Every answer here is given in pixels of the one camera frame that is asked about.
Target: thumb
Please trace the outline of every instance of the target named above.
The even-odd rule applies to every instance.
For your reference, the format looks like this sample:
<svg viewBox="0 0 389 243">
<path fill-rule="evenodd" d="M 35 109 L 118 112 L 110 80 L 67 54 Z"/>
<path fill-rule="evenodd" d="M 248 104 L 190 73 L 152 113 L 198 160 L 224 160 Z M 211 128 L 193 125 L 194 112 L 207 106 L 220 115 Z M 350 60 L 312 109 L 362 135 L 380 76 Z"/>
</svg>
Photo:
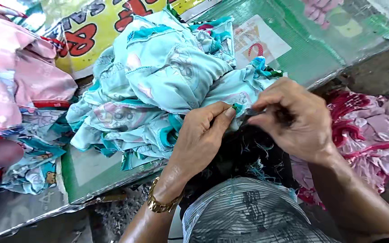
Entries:
<svg viewBox="0 0 389 243">
<path fill-rule="evenodd" d="M 210 133 L 212 133 L 214 137 L 219 137 L 221 139 L 226 129 L 228 129 L 232 119 L 235 117 L 235 114 L 236 111 L 232 107 L 220 113 L 214 119 L 214 123 L 210 128 Z"/>
<path fill-rule="evenodd" d="M 281 130 L 281 126 L 276 122 L 274 112 L 271 109 L 265 113 L 251 117 L 247 122 L 251 125 L 259 126 L 273 137 L 278 135 Z"/>
</svg>

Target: cloth bundle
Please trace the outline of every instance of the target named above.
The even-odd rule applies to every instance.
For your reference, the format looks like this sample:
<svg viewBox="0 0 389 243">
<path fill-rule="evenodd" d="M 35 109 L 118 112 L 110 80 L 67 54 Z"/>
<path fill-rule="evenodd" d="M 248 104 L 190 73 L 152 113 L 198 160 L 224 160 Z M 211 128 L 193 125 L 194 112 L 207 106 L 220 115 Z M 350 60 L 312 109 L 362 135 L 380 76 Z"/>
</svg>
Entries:
<svg viewBox="0 0 389 243">
<path fill-rule="evenodd" d="M 48 172 L 70 140 L 65 114 L 77 85 L 55 66 L 51 43 L 4 14 L 0 6 L 0 138 L 21 145 L 24 157 L 3 169 L 1 186 L 37 194 L 54 181 Z"/>
<path fill-rule="evenodd" d="M 389 180 L 389 100 L 343 90 L 334 91 L 331 98 L 334 144 L 358 176 L 384 192 Z M 322 205 L 307 163 L 291 159 L 294 178 L 301 185 L 298 196 Z"/>
<path fill-rule="evenodd" d="M 217 101 L 239 107 L 231 129 L 257 94 L 282 76 L 258 57 L 234 70 L 232 19 L 181 24 L 168 10 L 134 16 L 96 61 L 92 87 L 73 104 L 71 144 L 106 156 L 124 151 L 122 169 L 169 158 L 192 109 Z"/>
</svg>

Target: yellow sign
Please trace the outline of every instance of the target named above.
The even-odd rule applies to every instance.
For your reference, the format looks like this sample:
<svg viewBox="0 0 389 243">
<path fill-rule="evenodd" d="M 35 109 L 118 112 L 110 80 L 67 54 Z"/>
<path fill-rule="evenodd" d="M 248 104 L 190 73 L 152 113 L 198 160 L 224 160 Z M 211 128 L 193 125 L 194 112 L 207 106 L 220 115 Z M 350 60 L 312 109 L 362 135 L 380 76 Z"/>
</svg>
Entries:
<svg viewBox="0 0 389 243">
<path fill-rule="evenodd" d="M 181 14 L 204 0 L 169 0 Z M 133 21 L 133 15 L 146 16 L 161 11 L 167 0 L 94 1 L 81 11 L 62 19 L 67 45 L 59 54 L 57 67 L 75 79 L 92 74 L 92 65 L 115 38 Z"/>
</svg>

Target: gray striped shirt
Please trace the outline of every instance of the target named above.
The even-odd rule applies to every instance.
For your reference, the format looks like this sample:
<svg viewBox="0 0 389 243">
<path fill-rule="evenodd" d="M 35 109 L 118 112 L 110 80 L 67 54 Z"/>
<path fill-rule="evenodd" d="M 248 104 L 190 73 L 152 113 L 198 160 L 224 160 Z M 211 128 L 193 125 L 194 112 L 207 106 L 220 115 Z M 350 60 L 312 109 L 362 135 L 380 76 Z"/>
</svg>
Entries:
<svg viewBox="0 0 389 243">
<path fill-rule="evenodd" d="M 309 222 L 293 189 L 240 177 L 214 186 L 184 213 L 184 242 L 337 242 Z"/>
</svg>

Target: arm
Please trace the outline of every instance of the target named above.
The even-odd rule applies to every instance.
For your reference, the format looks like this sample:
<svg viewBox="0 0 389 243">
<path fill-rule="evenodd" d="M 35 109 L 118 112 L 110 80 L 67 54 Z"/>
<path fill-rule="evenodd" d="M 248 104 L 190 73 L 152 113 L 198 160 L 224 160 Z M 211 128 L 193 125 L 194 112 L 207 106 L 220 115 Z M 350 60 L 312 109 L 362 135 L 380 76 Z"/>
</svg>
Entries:
<svg viewBox="0 0 389 243">
<path fill-rule="evenodd" d="M 153 191 L 157 201 L 168 203 L 178 197 L 186 183 L 207 167 L 234 116 L 235 110 L 223 102 L 192 110 L 185 116 L 172 156 Z M 120 242 L 167 242 L 173 214 L 174 211 L 154 213 L 145 202 Z"/>
<path fill-rule="evenodd" d="M 295 122 L 283 127 L 275 104 L 287 108 Z M 331 138 L 331 118 L 325 101 L 288 78 L 281 78 L 259 95 L 253 105 L 265 113 L 249 119 L 289 154 L 309 163 L 316 190 L 332 218 L 352 241 L 389 237 L 389 204 L 356 176 Z"/>
</svg>

